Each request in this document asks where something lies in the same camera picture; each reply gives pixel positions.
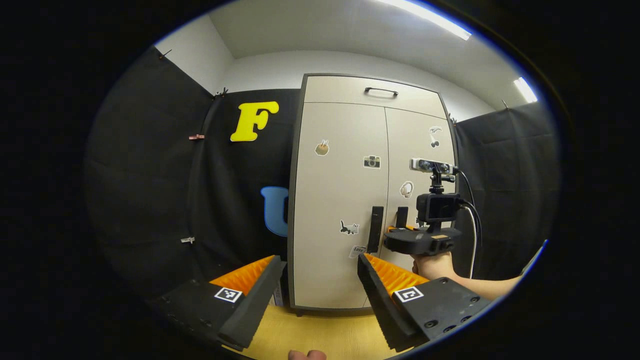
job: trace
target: fluorescent light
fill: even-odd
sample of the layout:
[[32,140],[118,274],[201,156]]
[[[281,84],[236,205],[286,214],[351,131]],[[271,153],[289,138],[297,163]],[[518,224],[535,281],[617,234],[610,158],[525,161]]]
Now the fluorescent light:
[[529,87],[529,84],[527,84],[527,82],[524,81],[522,77],[518,78],[517,80],[514,80],[513,83],[516,85],[516,87],[518,88],[522,96],[524,96],[524,99],[527,102],[538,101],[536,94],[533,93],[533,90],[531,90],[531,88]]
[[441,28],[447,31],[450,31],[451,33],[459,36],[465,41],[468,40],[469,37],[471,36],[471,33],[468,32],[467,30],[459,27],[458,25],[455,25],[453,22],[443,18],[442,16],[436,13],[433,13],[421,7],[420,5],[414,4],[410,1],[406,1],[406,0],[376,0],[376,1],[389,4],[391,6],[395,6],[396,8],[400,8],[410,13],[413,13],[415,15],[418,15],[419,17],[422,17],[423,19],[431,21],[432,23],[440,26]]

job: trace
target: white cabinet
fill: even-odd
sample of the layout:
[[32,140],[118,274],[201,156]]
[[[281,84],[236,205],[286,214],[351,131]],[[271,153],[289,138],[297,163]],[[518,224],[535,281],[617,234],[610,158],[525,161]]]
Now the white cabinet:
[[[449,123],[439,95],[416,86],[322,75],[305,84],[289,188],[291,306],[370,307],[353,249],[367,246],[372,207],[383,206],[374,255],[411,270],[413,259],[381,240],[399,206],[409,207],[407,222],[415,225],[416,196],[429,191],[429,174],[410,170],[410,159],[454,163]],[[407,184],[411,194],[401,192]]]
[[[372,206],[387,205],[385,109],[358,104],[305,104],[294,205],[293,288],[301,306],[362,307],[354,246],[366,247]],[[328,140],[324,149],[319,149]],[[363,157],[384,154],[380,167]]]

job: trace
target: yellow letter f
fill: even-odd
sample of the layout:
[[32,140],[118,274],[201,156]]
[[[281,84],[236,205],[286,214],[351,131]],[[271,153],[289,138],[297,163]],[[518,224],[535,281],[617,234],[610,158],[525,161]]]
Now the yellow letter f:
[[280,107],[275,101],[269,102],[246,102],[238,106],[240,109],[240,119],[235,133],[231,134],[233,142],[252,142],[258,138],[258,134],[253,132],[253,125],[258,125],[258,130],[267,126],[269,112],[275,114]]

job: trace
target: white cable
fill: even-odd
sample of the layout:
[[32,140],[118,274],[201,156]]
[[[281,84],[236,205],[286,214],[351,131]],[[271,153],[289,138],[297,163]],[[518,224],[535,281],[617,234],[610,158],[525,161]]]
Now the white cable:
[[468,206],[463,206],[469,215],[471,216],[471,225],[474,227],[474,251],[471,254],[471,270],[469,270],[469,279],[472,279],[474,276],[474,262],[476,261],[476,241],[477,241],[477,231],[476,231],[476,220],[474,219],[474,214],[471,212],[471,209]]

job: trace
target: table surface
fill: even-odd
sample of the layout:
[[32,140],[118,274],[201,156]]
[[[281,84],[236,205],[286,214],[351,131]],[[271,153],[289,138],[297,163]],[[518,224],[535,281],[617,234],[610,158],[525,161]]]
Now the table surface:
[[251,345],[232,351],[258,360],[286,360],[290,350],[321,350],[331,360],[378,360],[400,354],[389,349],[371,309],[305,311],[297,317],[293,310],[273,305],[267,306]]

